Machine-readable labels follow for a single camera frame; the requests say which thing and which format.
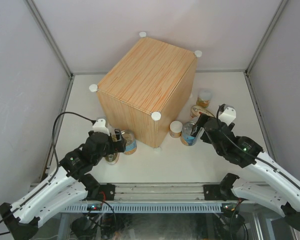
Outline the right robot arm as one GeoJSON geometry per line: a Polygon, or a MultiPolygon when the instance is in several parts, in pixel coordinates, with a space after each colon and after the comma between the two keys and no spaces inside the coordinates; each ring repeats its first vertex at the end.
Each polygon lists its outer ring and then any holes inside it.
{"type": "Polygon", "coordinates": [[[191,130],[201,140],[211,144],[216,153],[231,164],[262,178],[270,187],[261,187],[227,173],[212,194],[224,201],[232,198],[249,200],[262,205],[284,218],[300,232],[300,180],[278,165],[263,148],[246,136],[235,136],[234,124],[227,125],[217,117],[202,113],[191,130]]]}

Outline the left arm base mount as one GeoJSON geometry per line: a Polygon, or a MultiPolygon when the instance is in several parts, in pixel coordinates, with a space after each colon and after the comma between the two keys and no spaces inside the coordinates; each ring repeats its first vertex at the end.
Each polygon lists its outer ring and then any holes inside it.
{"type": "Polygon", "coordinates": [[[82,177],[81,182],[87,191],[87,200],[113,201],[116,186],[111,183],[100,184],[91,174],[82,177]]]}

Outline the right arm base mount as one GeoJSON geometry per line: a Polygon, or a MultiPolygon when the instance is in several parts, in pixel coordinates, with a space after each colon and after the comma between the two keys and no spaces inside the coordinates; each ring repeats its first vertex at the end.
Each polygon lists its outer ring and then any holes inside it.
{"type": "Polygon", "coordinates": [[[203,193],[206,201],[230,201],[238,200],[232,188],[236,180],[240,177],[233,173],[227,173],[222,181],[218,184],[204,184],[203,193]]]}

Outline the blue soup can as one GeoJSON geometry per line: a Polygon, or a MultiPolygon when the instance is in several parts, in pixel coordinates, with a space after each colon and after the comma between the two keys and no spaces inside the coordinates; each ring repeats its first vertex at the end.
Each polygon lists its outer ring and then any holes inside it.
{"type": "Polygon", "coordinates": [[[134,154],[137,150],[137,142],[134,133],[130,130],[123,130],[121,134],[122,137],[126,140],[124,154],[125,155],[134,154]]]}
{"type": "Polygon", "coordinates": [[[197,142],[198,137],[191,136],[194,125],[193,121],[188,121],[182,126],[180,140],[185,146],[193,146],[197,142]]]}

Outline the yellow can white lid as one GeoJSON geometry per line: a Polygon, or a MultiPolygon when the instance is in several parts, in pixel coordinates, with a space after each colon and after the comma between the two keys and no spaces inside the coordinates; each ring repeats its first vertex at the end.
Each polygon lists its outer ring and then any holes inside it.
{"type": "Polygon", "coordinates": [[[207,108],[210,105],[212,96],[213,93],[209,89],[202,88],[198,92],[196,104],[203,108],[207,108]]]}

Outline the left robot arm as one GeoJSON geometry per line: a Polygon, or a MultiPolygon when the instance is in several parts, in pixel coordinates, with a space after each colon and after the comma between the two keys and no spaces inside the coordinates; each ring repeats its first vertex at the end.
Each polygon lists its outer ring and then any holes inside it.
{"type": "Polygon", "coordinates": [[[90,131],[85,143],[68,152],[57,168],[14,203],[2,203],[0,215],[15,240],[29,240],[54,215],[81,200],[101,200],[100,184],[90,174],[102,158],[126,150],[119,129],[114,134],[90,131]]]}

